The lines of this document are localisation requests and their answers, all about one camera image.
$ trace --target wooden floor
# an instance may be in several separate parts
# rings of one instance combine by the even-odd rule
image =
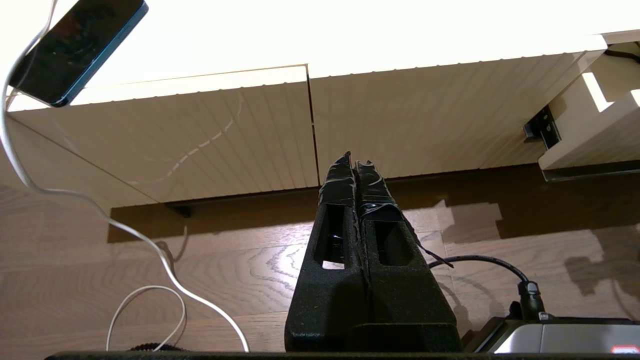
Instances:
[[[640,176],[547,184],[535,165],[393,181],[422,242],[441,255],[497,256],[537,281],[563,316],[640,318]],[[283,351],[283,326],[316,210],[317,192],[230,199],[184,220],[163,206],[113,216],[172,254],[183,284],[229,312],[254,351]],[[113,311],[133,289],[169,285],[147,245],[109,229],[90,209],[0,189],[0,358],[102,350]],[[461,334],[504,315],[517,279],[484,263],[436,276]],[[186,299],[178,346],[241,350],[216,313]],[[163,291],[121,315],[112,349],[161,341],[180,316]]]

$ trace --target cable plug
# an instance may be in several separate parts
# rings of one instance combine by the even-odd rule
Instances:
[[[542,302],[538,284],[533,281],[522,281],[518,284],[518,293],[523,320],[540,320],[540,313],[545,313],[545,305]]]

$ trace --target white cable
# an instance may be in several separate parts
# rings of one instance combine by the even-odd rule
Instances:
[[[106,346],[107,351],[109,351],[109,343],[111,342],[111,333],[113,332],[113,325],[116,323],[116,319],[118,318],[118,315],[120,315],[120,312],[122,311],[122,309],[129,304],[127,301],[129,301],[131,297],[151,289],[160,289],[160,290],[166,290],[166,291],[172,292],[180,300],[180,304],[182,305],[182,316],[180,317],[180,322],[178,323],[178,326],[176,326],[175,329],[171,332],[171,334],[169,334],[169,336],[167,336],[166,339],[164,339],[164,341],[160,343],[160,345],[158,345],[155,349],[153,349],[153,351],[160,350],[160,348],[164,344],[166,344],[167,341],[169,341],[173,337],[173,335],[175,335],[176,332],[178,332],[178,330],[180,329],[180,326],[182,326],[182,323],[184,323],[184,319],[187,315],[187,307],[184,305],[184,300],[182,299],[180,294],[178,294],[174,289],[167,288],[166,286],[162,286],[162,285],[142,286],[141,288],[137,288],[134,291],[130,292],[124,298],[124,300],[120,303],[120,306],[118,306],[118,309],[116,309],[116,312],[113,314],[113,317],[111,319],[111,324],[109,324],[109,331],[107,331],[107,346]]]
[[[56,0],[52,0],[51,1],[51,10],[49,12],[49,18],[51,18],[51,16],[53,15],[53,10],[54,10],[55,4],[56,4]],[[9,69],[9,72],[7,73],[7,75],[6,75],[5,79],[4,79],[4,83],[2,85],[2,95],[3,96],[6,96],[6,92],[7,92],[7,89],[9,87],[9,79],[10,79],[11,75],[13,74],[13,72],[15,71],[16,67],[18,66],[20,60],[47,33],[48,29],[49,29],[49,21],[47,21],[47,25],[42,28],[42,30],[39,32],[39,34],[31,40],[31,42],[28,44],[28,46],[26,46],[22,50],[20,56],[18,56],[18,58],[12,64],[11,68]],[[2,142],[2,146],[4,148],[4,152],[6,153],[6,156],[9,159],[9,162],[11,163],[16,175],[18,175],[18,177],[20,178],[20,181],[22,181],[24,186],[26,186],[32,192],[39,193],[39,194],[42,194],[42,195],[66,195],[66,196],[70,196],[70,197],[76,197],[78,199],[83,199],[86,202],[88,202],[89,204],[91,204],[98,211],[100,216],[102,216],[109,224],[111,224],[111,225],[113,225],[113,226],[115,226],[115,227],[117,227],[117,228],[119,228],[121,230],[124,230],[127,233],[129,233],[129,234],[141,239],[142,241],[146,242],[147,244],[149,244],[149,246],[151,246],[156,251],[157,255],[160,257],[160,260],[162,261],[162,264],[164,266],[166,274],[169,276],[169,279],[171,279],[171,282],[173,283],[173,285],[175,285],[175,287],[178,288],[178,290],[180,290],[183,294],[187,295],[188,297],[192,298],[193,300],[195,300],[197,302],[200,302],[200,303],[210,307],[211,309],[215,310],[215,312],[220,314],[226,321],[228,321],[229,324],[236,331],[236,334],[238,335],[238,337],[240,337],[240,341],[242,342],[243,350],[245,352],[249,352],[249,344],[247,343],[246,338],[245,338],[242,330],[240,330],[240,327],[238,327],[238,325],[231,318],[231,316],[229,316],[226,312],[224,312],[224,310],[220,309],[216,304],[213,304],[212,302],[210,302],[210,301],[208,301],[206,299],[203,299],[202,297],[199,297],[198,295],[196,295],[196,294],[192,293],[191,291],[185,289],[185,287],[178,281],[178,279],[176,279],[176,277],[174,276],[173,272],[171,271],[171,266],[169,265],[169,262],[165,258],[162,250],[160,250],[160,248],[153,241],[151,241],[151,239],[149,239],[148,237],[146,237],[145,235],[143,235],[139,231],[133,229],[132,227],[129,227],[128,225],[125,225],[125,224],[123,224],[121,222],[117,222],[116,220],[113,220],[112,218],[110,218],[104,212],[104,210],[102,210],[102,208],[92,198],[90,198],[89,196],[87,196],[87,195],[85,195],[83,193],[75,192],[75,191],[72,191],[72,190],[63,190],[63,189],[43,189],[43,188],[39,187],[37,184],[35,184],[33,182],[33,180],[31,180],[31,178],[29,177],[29,174],[26,172],[26,170],[22,166],[22,163],[20,162],[18,154],[15,152],[15,149],[13,148],[13,143],[11,141],[10,134],[9,134],[9,128],[7,126],[7,123],[6,123],[6,100],[5,99],[3,99],[3,101],[0,101],[0,142]]]

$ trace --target white cabinet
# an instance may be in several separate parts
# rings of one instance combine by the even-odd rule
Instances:
[[[612,49],[640,55],[634,43]],[[561,141],[539,160],[540,168],[640,160],[640,64],[603,55],[549,108]]]
[[[11,114],[154,201],[305,188],[306,80],[295,66],[87,88],[64,108],[17,99]]]
[[[599,35],[472,45],[396,49],[391,71],[384,54],[310,64],[320,178],[345,151],[385,177],[534,163],[545,149],[522,126],[606,49]]]
[[[90,195],[103,209],[154,202],[133,187],[86,162],[58,144],[32,131],[13,119],[7,119],[15,150],[22,164],[41,188],[76,190]],[[0,152],[0,174],[3,184],[26,188],[16,176],[6,154]],[[71,206],[87,206],[81,200],[46,196],[51,201]]]

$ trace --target smartphone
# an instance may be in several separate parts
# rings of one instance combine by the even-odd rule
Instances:
[[[9,85],[67,105],[147,12],[144,0],[78,0],[20,61]]]

